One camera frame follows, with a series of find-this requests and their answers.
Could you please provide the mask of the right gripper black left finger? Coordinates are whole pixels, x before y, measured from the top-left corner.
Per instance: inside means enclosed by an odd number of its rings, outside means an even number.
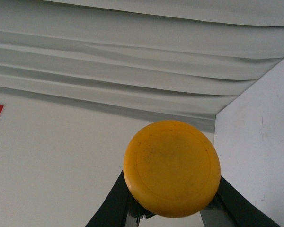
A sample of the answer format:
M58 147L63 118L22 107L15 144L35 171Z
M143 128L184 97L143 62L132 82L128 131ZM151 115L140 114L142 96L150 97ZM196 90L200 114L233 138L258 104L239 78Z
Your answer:
M108 196L87 227L137 227L155 214L145 209L130 193L121 172Z

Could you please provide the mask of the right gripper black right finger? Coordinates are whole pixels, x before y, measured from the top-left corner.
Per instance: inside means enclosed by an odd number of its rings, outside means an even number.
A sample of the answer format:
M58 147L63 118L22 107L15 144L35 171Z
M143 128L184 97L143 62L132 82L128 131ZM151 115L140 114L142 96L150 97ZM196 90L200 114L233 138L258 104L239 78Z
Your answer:
M221 177L216 195L200 211L205 227L278 227Z

